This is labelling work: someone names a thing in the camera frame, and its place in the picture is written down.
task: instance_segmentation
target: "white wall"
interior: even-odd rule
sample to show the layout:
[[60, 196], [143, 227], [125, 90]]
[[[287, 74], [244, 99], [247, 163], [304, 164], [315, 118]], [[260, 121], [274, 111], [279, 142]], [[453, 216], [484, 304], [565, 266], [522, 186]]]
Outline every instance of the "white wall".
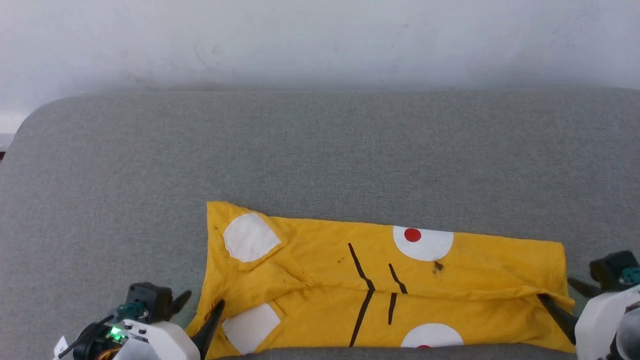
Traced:
[[640, 88], [638, 0], [3, 0], [0, 133], [117, 90]]

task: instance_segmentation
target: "white tag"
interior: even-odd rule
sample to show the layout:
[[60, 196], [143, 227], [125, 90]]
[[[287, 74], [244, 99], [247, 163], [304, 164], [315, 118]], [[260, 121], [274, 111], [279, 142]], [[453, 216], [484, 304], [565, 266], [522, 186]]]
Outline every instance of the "white tag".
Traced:
[[56, 347], [53, 348], [53, 354], [58, 357], [58, 355], [60, 355], [61, 352], [65, 351], [66, 348], [68, 348], [69, 345], [67, 345], [67, 339], [65, 339], [65, 337], [61, 337], [60, 340], [58, 340], [58, 344], [56, 344]]

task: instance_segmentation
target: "white circle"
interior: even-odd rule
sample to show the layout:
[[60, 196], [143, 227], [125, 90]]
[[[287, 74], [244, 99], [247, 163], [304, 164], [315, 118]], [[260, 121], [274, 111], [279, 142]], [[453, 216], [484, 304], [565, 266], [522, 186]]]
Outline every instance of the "white circle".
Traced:
[[[418, 241], [409, 241], [404, 237], [407, 229], [420, 232]], [[449, 231], [436, 231], [416, 229], [402, 226], [394, 226], [394, 241], [397, 248], [409, 258], [421, 261], [436, 261], [447, 255], [453, 245], [453, 233]]]
[[443, 323], [425, 323], [414, 327], [402, 341], [402, 347], [417, 348], [428, 347], [450, 347], [464, 345], [462, 337], [452, 327]]

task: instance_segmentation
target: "white patch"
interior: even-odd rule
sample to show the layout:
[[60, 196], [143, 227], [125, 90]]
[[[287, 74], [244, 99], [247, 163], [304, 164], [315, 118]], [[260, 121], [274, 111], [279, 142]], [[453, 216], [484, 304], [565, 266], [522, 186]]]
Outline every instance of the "white patch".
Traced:
[[453, 245], [453, 233], [394, 226], [394, 241], [409, 258], [436, 261], [444, 258]]
[[457, 331], [443, 323], [425, 323], [414, 327], [402, 341], [402, 347], [450, 347], [464, 345]]
[[68, 347], [69, 345], [67, 345], [67, 339], [65, 339], [64, 336], [61, 337], [60, 340], [58, 340], [56, 347], [53, 348], [54, 356], [58, 357], [58, 355], [60, 355], [60, 353], [65, 351], [65, 349]]
[[256, 213], [235, 218], [223, 236], [229, 254], [243, 263], [260, 259], [280, 244], [278, 236]]
[[262, 304], [226, 319], [222, 330], [236, 350], [246, 355], [258, 349], [279, 323], [280, 318], [271, 306]]

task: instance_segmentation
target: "yellow cloth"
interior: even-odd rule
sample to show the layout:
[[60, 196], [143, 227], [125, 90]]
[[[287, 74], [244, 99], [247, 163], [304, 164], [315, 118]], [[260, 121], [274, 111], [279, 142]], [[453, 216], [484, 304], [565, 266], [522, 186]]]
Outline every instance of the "yellow cloth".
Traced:
[[284, 347], [528, 343], [574, 352], [536, 297], [571, 311], [564, 249], [550, 241], [267, 217], [207, 205], [198, 311], [226, 308], [207, 358]]

